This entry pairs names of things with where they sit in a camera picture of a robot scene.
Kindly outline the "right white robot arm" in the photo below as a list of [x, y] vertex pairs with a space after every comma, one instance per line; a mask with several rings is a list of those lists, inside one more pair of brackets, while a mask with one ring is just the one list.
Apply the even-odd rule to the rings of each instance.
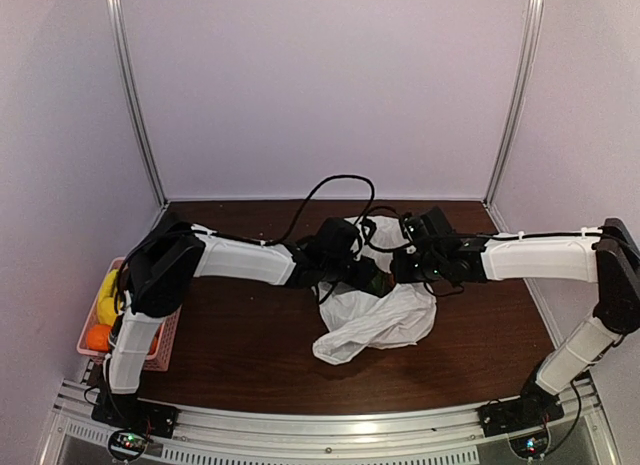
[[535, 425], [558, 395], [610, 349], [639, 329], [639, 247], [624, 221], [608, 218], [575, 231], [455, 231], [438, 208], [399, 220], [407, 244], [394, 251], [391, 273], [403, 284], [522, 280], [590, 288], [595, 300], [561, 344], [540, 362], [513, 404], [519, 425]]

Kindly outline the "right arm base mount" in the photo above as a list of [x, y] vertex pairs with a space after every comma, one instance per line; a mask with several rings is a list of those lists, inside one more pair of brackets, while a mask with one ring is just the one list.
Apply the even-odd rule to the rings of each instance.
[[532, 398], [492, 400], [477, 409], [485, 437], [506, 435], [510, 450], [519, 459], [542, 459], [551, 449], [551, 422], [562, 419], [561, 405], [541, 405]]

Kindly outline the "white plastic bag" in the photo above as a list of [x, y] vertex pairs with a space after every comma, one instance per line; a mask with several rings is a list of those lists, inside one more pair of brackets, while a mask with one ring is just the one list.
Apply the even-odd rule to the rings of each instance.
[[319, 313], [327, 332], [313, 343], [312, 352], [334, 366], [366, 348], [413, 346], [436, 320], [436, 298], [421, 283], [397, 284], [382, 297], [328, 282], [316, 285], [314, 293], [322, 301]]

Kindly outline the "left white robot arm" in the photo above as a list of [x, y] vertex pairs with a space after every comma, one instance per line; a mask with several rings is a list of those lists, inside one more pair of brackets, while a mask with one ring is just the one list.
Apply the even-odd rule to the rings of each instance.
[[103, 366], [106, 414], [123, 429], [137, 427], [144, 409], [130, 395], [160, 324], [184, 302], [190, 283], [202, 276], [263, 282], [292, 289], [344, 284], [370, 293], [379, 269], [361, 254], [364, 240], [353, 223], [329, 218], [297, 242], [232, 237], [201, 225], [165, 217], [125, 258], [116, 279], [111, 350]]

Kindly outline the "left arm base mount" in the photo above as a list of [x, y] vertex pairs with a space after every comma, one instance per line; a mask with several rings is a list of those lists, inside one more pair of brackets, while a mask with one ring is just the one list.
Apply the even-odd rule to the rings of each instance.
[[106, 449], [113, 459], [131, 463], [174, 435], [179, 410], [175, 406], [140, 400], [136, 395], [114, 395], [97, 385], [83, 392], [92, 406], [91, 419], [113, 427]]

